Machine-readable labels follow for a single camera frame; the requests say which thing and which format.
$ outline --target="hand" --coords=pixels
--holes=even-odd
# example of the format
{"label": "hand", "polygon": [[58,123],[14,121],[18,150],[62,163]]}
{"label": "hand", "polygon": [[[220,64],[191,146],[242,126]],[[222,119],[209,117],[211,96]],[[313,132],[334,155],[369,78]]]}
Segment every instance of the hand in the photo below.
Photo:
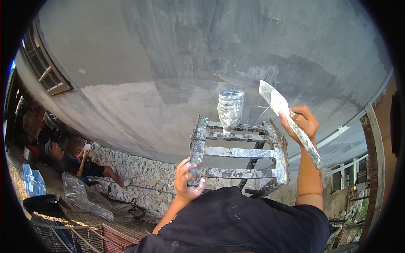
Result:
{"label": "hand", "polygon": [[89,151],[83,152],[83,160],[85,160],[89,156]]}
{"label": "hand", "polygon": [[[295,113],[295,115],[291,117],[292,120],[294,120],[295,123],[297,123],[297,125],[302,130],[304,130],[304,132],[308,135],[308,137],[312,141],[312,143],[316,142],[315,134],[316,134],[316,131],[318,131],[319,123],[316,120],[315,115],[312,114],[311,110],[306,105],[296,105],[296,106],[290,108],[290,112]],[[288,135],[291,136],[291,138],[293,138],[293,140],[296,141],[300,146],[302,146],[297,135],[294,133],[294,131],[291,129],[290,125],[288,124],[287,119],[284,116],[284,114],[279,113],[279,116],[281,119],[281,125],[285,128]]]}
{"label": "hand", "polygon": [[197,167],[197,164],[190,163],[190,157],[184,159],[176,167],[176,180],[175,180],[175,187],[177,190],[176,199],[179,199],[187,204],[196,199],[199,195],[201,195],[205,190],[205,187],[207,186],[204,176],[200,179],[198,187],[187,186],[187,182],[189,180],[194,179],[194,175],[192,173],[186,172],[190,168],[195,167]]}

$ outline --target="blue crate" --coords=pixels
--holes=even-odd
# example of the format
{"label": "blue crate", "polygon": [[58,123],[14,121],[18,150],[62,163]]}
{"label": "blue crate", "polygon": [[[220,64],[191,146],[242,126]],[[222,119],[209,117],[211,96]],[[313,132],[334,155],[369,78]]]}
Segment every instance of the blue crate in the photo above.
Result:
{"label": "blue crate", "polygon": [[47,194],[45,181],[38,170],[31,169],[29,164],[23,164],[22,178],[25,183],[26,193],[30,197]]}

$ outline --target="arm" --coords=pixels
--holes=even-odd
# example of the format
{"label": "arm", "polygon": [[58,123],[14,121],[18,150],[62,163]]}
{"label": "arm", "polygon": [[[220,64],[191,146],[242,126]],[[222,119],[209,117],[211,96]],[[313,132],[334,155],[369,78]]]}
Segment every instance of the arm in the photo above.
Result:
{"label": "arm", "polygon": [[[295,113],[295,115],[292,116],[292,119],[304,130],[316,148],[315,134],[319,128],[319,123],[316,121],[316,117],[305,105],[294,106],[290,111]],[[285,116],[280,114],[280,117],[282,126],[301,148],[301,160],[297,180],[297,198],[295,204],[312,205],[323,210],[321,171],[317,170],[313,165],[311,158],[291,129]]]}
{"label": "arm", "polygon": [[164,214],[163,218],[159,221],[159,223],[156,225],[155,229],[153,229],[153,234],[158,234],[159,230],[169,223],[173,217],[183,209],[183,207],[187,206],[187,202],[183,201],[182,199],[178,198],[177,196],[175,197],[173,203],[170,205],[169,209],[167,212]]}
{"label": "arm", "polygon": [[76,156],[76,158],[79,158],[79,157],[81,157],[83,155],[83,150],[81,149],[80,150],[80,153]]}
{"label": "arm", "polygon": [[168,224],[173,217],[187,206],[191,201],[196,199],[199,195],[203,193],[207,183],[205,182],[205,177],[203,176],[200,180],[198,187],[187,186],[187,182],[189,180],[194,179],[194,175],[192,173],[186,173],[190,168],[194,168],[197,166],[196,163],[190,163],[190,157],[183,160],[179,165],[176,167],[176,180],[175,180],[175,187],[177,190],[177,195],[170,205],[169,209],[160,220],[160,222],[156,225],[155,229],[153,230],[153,234],[158,234],[159,230],[166,224]]}
{"label": "arm", "polygon": [[81,161],[81,164],[80,164],[79,170],[77,171],[76,176],[81,176],[81,174],[83,173],[84,162],[85,162],[88,155],[89,155],[88,151],[83,153],[83,159]]}

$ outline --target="gravel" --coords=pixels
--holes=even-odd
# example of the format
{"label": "gravel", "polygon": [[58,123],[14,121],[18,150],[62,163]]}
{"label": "gravel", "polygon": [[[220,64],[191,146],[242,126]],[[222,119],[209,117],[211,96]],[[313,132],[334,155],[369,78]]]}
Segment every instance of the gravel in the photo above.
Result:
{"label": "gravel", "polygon": [[[121,180],[131,179],[132,185],[158,191],[132,185],[122,189],[116,183],[100,180],[97,177],[92,179],[99,182],[93,185],[93,188],[119,200],[131,201],[136,198],[135,203],[146,210],[144,219],[161,217],[165,214],[177,193],[174,188],[176,164],[130,155],[100,145],[91,150],[89,156],[99,165],[110,166]],[[219,189],[225,186],[230,186],[230,180],[207,178],[207,189]],[[153,223],[158,221],[158,219],[151,220]]]}

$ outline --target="leg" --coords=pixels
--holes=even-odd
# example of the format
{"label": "leg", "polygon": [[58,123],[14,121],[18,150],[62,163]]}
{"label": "leg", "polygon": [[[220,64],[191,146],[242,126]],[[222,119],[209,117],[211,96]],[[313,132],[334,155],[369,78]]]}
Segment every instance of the leg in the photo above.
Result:
{"label": "leg", "polygon": [[124,187],[124,182],[118,179],[117,174],[113,172],[113,169],[109,166],[104,166],[104,176],[111,177],[120,187]]}

